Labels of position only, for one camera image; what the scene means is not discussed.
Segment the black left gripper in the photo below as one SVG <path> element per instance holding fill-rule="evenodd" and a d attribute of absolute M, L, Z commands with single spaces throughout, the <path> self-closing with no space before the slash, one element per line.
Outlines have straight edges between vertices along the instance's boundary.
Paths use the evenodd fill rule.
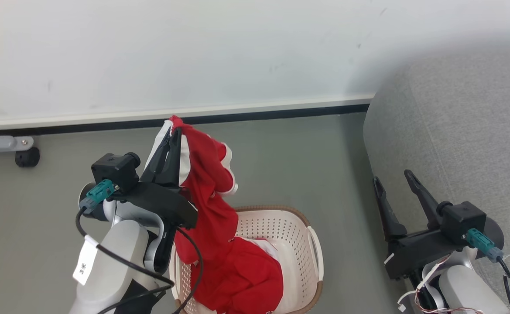
<path fill-rule="evenodd" d="M 176 128 L 155 147 L 140 182 L 127 193 L 113 194 L 118 205 L 116 217 L 149 227 L 196 227 L 198 210 L 195 206 L 177 191 L 165 188 L 179 186 L 181 136 L 181 128 Z"/>

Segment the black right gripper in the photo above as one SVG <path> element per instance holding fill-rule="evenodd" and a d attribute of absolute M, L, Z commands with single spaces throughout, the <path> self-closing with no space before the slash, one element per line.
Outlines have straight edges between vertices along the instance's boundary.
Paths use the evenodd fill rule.
<path fill-rule="evenodd" d="M 466 240 L 454 241 L 441 230 L 435 230 L 441 224 L 441 218 L 437 213 L 438 202 L 411 170 L 404 170 L 404 176 L 428 219 L 429 230 L 406 236 L 407 229 L 396 218 L 380 179 L 377 176 L 373 177 L 384 240 L 388 241 L 386 271 L 391 280 L 407 276 L 414 270 L 469 245 Z"/>

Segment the cream perforated laundry basket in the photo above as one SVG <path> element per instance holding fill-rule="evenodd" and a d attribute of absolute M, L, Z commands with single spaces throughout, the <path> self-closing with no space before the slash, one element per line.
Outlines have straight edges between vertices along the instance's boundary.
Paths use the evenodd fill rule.
<path fill-rule="evenodd" d="M 284 292 L 272 314 L 307 314 L 322 294 L 324 270 L 321 245 L 309 220 L 297 209 L 282 205 L 234 210 L 238 215 L 235 237 L 267 240 L 277 249 Z M 200 264 L 203 272 L 204 262 L 202 256 L 198 256 L 194 263 L 185 264 L 179 258 L 176 246 L 172 248 L 170 277 L 176 284 L 171 291 L 177 306 L 173 314 L 217 314 L 193 297 L 201 280 L 191 284 L 191 266 Z"/>

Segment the white paper label tag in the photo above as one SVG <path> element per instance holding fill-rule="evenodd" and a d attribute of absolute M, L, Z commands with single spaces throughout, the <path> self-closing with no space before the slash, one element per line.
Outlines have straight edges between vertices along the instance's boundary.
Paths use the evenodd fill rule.
<path fill-rule="evenodd" d="M 91 274 L 96 255 L 98 253 L 98 246 L 99 243 L 95 239 L 89 235 L 85 236 L 85 241 L 81 247 L 77 265 L 72 274 L 73 279 L 82 286 L 86 284 Z"/>

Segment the grey leg with black caster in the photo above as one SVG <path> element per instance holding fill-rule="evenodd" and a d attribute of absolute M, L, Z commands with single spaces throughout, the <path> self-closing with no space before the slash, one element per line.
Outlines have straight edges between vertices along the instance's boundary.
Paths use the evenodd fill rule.
<path fill-rule="evenodd" d="M 40 161 L 40 150 L 33 137 L 0 136 L 0 153 L 15 153 L 18 167 L 35 167 Z"/>

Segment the red white sports jersey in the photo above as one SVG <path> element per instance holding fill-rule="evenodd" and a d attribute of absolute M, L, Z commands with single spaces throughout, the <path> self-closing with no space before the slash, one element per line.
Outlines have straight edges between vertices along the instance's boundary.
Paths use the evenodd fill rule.
<path fill-rule="evenodd" d="M 184 188 L 198 210 L 195 228 L 177 234 L 177 254 L 185 264 L 194 263 L 199 249 L 205 262 L 215 260 L 235 237 L 238 215 L 223 197 L 238 188 L 231 171 L 232 151 L 223 142 L 183 123 L 177 116 L 166 120 L 155 137 L 159 145 L 167 133 L 181 130 L 179 187 Z"/>

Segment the red sports shorts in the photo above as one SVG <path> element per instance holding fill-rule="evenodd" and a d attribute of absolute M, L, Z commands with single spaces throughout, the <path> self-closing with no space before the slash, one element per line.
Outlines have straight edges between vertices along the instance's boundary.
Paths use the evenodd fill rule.
<path fill-rule="evenodd" d="M 215 259 L 191 266 L 193 297 L 217 314 L 272 314 L 284 292 L 277 249 L 267 240 L 235 237 Z"/>

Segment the black skirting strip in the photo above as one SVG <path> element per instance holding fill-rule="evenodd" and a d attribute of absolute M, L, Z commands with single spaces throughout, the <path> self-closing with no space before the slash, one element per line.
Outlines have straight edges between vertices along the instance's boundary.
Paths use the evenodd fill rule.
<path fill-rule="evenodd" d="M 326 115 L 344 115 L 350 113 L 365 113 L 368 111 L 370 103 L 360 105 L 330 106 L 318 109 L 291 109 L 279 111 L 267 111 L 260 113 L 237 113 L 232 115 L 214 115 L 214 116 L 193 116 L 182 117 L 187 124 L 211 124 L 211 123 L 233 123 L 240 121 L 257 121 L 271 119 L 294 119 L 301 117 L 326 116 Z M 35 137 L 41 135 L 64 134 L 64 133 L 88 133 L 96 131 L 141 129 L 160 127 L 164 119 L 136 120 L 117 123 L 92 123 L 82 125 L 67 126 L 48 126 L 19 128 L 11 130 L 0 130 L 0 136 L 12 137 Z"/>

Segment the grey fabric sofa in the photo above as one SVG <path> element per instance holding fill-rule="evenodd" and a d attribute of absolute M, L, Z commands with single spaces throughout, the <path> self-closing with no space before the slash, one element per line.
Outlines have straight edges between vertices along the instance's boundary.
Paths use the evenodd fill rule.
<path fill-rule="evenodd" d="M 402 67 L 374 96 L 363 134 L 373 174 L 408 232 L 424 230 L 428 220 L 406 169 L 437 201 L 470 201 L 483 210 L 502 229 L 510 254 L 510 48 Z"/>

